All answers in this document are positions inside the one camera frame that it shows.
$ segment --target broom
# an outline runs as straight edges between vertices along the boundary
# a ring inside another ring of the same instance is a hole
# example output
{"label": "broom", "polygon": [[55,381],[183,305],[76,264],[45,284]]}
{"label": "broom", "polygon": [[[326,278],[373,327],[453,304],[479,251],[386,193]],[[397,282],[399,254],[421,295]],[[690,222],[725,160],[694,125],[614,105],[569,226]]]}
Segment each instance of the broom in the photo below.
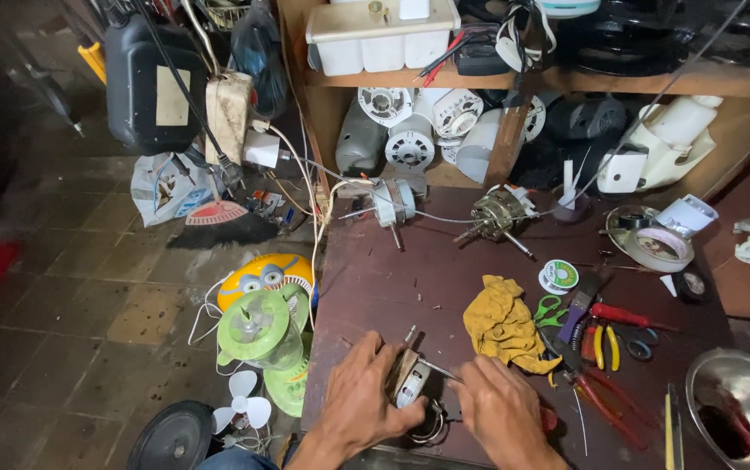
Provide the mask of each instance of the broom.
{"label": "broom", "polygon": [[212,173],[208,172],[207,177],[210,178],[214,201],[190,212],[181,234],[166,243],[166,248],[205,250],[219,245],[254,245],[276,237],[279,233],[276,223],[235,202],[223,201]]}

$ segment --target stainless steel bowl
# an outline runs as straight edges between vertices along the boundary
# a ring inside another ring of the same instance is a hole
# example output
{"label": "stainless steel bowl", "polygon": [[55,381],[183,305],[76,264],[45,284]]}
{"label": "stainless steel bowl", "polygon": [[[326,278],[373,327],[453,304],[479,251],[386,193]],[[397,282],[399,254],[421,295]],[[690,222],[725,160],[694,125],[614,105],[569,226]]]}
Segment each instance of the stainless steel bowl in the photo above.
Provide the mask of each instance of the stainless steel bowl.
{"label": "stainless steel bowl", "polygon": [[750,424],[750,355],[734,349],[708,351],[696,358],[686,377],[688,408],[708,445],[733,470],[750,470],[750,454],[727,424],[718,387],[740,401]]}

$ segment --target cloth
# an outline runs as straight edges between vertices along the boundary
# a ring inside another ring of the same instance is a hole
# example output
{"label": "cloth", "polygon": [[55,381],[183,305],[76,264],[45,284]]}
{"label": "cloth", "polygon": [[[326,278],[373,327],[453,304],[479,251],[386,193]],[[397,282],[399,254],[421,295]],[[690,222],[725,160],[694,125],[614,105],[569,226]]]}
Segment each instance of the cloth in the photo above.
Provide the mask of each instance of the cloth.
{"label": "cloth", "polygon": [[554,369],[560,358],[541,360],[546,347],[531,319],[529,307],[523,303],[521,288],[513,279],[486,274],[485,289],[465,310],[465,329],[474,343],[474,351],[499,357],[503,364],[510,361],[534,374]]}
{"label": "cloth", "polygon": [[204,460],[196,470],[279,470],[265,457],[245,451],[244,449],[228,449]]}

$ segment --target green scissors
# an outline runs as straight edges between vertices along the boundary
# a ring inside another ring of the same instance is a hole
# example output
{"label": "green scissors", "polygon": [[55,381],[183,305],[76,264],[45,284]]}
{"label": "green scissors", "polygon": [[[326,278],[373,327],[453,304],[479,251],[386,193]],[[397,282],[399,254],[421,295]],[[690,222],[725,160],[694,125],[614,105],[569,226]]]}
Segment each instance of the green scissors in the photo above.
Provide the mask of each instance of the green scissors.
{"label": "green scissors", "polygon": [[544,326],[563,326],[564,324],[558,322],[558,318],[565,315],[566,312],[569,312],[569,309],[557,310],[553,316],[544,318],[546,314],[557,309],[562,302],[563,301],[557,295],[546,295],[540,299],[540,302],[537,304],[537,313],[533,318],[535,326],[537,328],[543,328]]}

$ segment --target workbench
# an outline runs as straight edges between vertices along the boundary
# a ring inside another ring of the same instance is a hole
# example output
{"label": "workbench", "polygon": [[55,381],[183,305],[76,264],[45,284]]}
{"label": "workbench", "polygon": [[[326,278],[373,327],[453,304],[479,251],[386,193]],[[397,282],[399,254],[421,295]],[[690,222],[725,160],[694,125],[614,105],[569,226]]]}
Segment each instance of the workbench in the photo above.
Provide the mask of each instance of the workbench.
{"label": "workbench", "polygon": [[[467,188],[430,187],[419,209],[442,218],[466,220],[471,206],[484,193]],[[541,196],[537,194],[532,198],[536,199],[538,209],[548,205]],[[338,201],[335,205],[335,218],[348,212],[348,204],[344,202]],[[329,372],[348,353],[342,338],[355,342],[367,330],[375,329],[386,341],[399,342],[410,326],[415,325],[421,333],[417,350],[422,356],[444,368],[461,365],[474,357],[462,315],[483,289],[482,275],[514,279],[526,290],[524,301],[534,313],[540,298],[547,294],[537,280],[538,272],[547,261],[599,262],[599,249],[612,247],[618,252],[606,236],[598,234],[598,229],[604,225],[603,211],[609,210],[610,204],[598,202],[589,219],[577,225],[555,225],[549,218],[529,222],[526,229],[516,235],[538,261],[529,260],[509,242],[477,239],[460,247],[453,243],[453,238],[463,232],[467,224],[416,216],[400,229],[406,247],[405,252],[400,252],[390,231],[381,228],[371,214],[360,220],[333,222],[320,284],[301,422],[303,430],[318,420]],[[632,261],[620,253],[610,263],[631,265]],[[608,305],[646,315],[652,321],[676,326],[684,332],[660,332],[661,345],[653,349],[653,358],[646,363],[633,360],[620,345],[620,369],[608,374],[663,423],[666,384],[675,383],[681,392],[686,468],[723,468],[723,463],[716,459],[696,431],[683,396],[685,374],[694,358],[706,350],[730,347],[733,343],[717,296],[705,305],[686,305],[673,298],[656,275],[625,270],[616,270],[614,278],[600,293]],[[567,294],[564,300],[569,299],[570,294]],[[559,425],[550,434],[549,441],[573,467],[582,470],[660,470],[664,467],[663,428],[649,428],[626,413],[625,419],[648,443],[647,450],[640,453],[582,397],[580,405],[586,425],[588,457],[585,456],[572,388],[561,375],[556,375],[556,382],[560,383],[556,390],[549,387],[545,376],[530,376],[528,381],[556,410]],[[441,402],[448,412],[458,412],[459,402],[452,390],[444,389]],[[461,422],[452,423],[443,442],[436,446],[415,446],[406,438],[384,445],[391,450],[409,451],[391,454],[393,461],[407,462],[429,456],[450,460],[436,466],[491,465],[482,447]]]}

